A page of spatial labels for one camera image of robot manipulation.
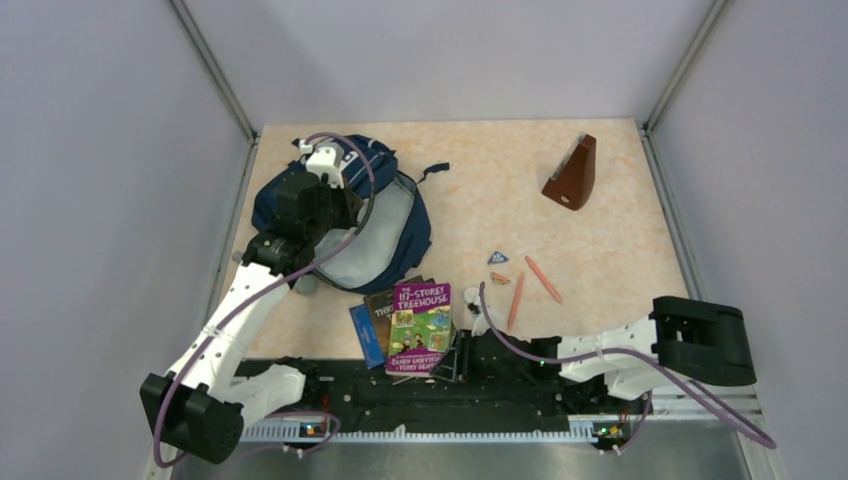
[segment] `dark brown book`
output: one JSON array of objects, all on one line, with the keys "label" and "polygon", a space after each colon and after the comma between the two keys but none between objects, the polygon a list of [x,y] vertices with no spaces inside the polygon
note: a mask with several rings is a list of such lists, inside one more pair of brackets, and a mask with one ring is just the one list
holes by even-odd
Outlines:
[{"label": "dark brown book", "polygon": [[[436,281],[432,278],[424,280],[424,277],[418,275],[401,283],[436,283]],[[395,287],[366,295],[363,300],[365,301],[365,308],[368,309],[368,315],[371,316],[371,323],[374,324],[374,334],[380,344],[380,350],[383,354],[386,354],[389,351],[389,336],[392,329]]]}]

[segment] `brown wooden block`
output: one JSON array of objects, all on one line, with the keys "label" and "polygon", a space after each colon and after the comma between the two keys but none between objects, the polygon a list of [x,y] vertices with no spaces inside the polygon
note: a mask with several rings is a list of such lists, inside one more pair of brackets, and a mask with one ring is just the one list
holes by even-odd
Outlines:
[{"label": "brown wooden block", "polygon": [[542,195],[571,210],[589,201],[595,186],[595,137],[581,133],[542,188]]}]

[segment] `navy blue backpack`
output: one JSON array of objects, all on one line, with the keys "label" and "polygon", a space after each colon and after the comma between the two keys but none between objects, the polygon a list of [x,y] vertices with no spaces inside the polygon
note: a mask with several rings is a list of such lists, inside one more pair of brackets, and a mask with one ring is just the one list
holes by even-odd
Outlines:
[{"label": "navy blue backpack", "polygon": [[[418,266],[430,248],[430,217],[416,182],[398,170],[394,150],[363,135],[349,135],[347,138],[368,157],[374,170],[374,209],[356,240],[313,273],[335,288],[367,295],[393,286],[406,276],[410,268]],[[295,139],[293,144],[297,145],[298,140]],[[349,163],[342,173],[348,178],[354,193],[367,201],[371,182],[368,181],[363,159],[343,142],[326,139],[318,145],[330,145],[344,152],[344,161]],[[305,170],[306,158],[304,155],[291,162],[288,168],[259,190],[251,218],[251,223],[258,230],[268,225],[277,207],[276,187],[286,175]],[[433,165],[424,170],[424,178],[431,172],[449,168],[447,163]],[[330,231],[315,248],[315,257],[328,254],[350,233],[348,230]]]}]

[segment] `blue book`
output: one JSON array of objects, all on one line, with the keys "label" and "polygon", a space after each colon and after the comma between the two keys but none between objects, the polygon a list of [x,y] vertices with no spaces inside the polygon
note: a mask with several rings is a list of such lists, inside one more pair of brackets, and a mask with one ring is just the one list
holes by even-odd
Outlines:
[{"label": "blue book", "polygon": [[374,331],[374,323],[371,321],[371,316],[368,314],[365,305],[357,305],[351,308],[350,318],[353,319],[356,336],[359,337],[359,345],[362,347],[362,353],[365,354],[365,366],[374,368],[385,364],[386,357],[383,356],[380,342],[377,341],[377,334]]}]

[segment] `small blue triangle piece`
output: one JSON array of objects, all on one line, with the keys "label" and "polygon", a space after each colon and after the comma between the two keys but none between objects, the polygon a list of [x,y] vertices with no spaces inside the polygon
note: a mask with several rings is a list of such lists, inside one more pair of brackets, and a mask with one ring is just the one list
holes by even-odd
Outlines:
[{"label": "small blue triangle piece", "polygon": [[499,263],[506,263],[508,261],[509,259],[506,257],[506,255],[496,250],[495,253],[493,253],[492,256],[489,257],[488,263],[489,265],[497,265]]}]

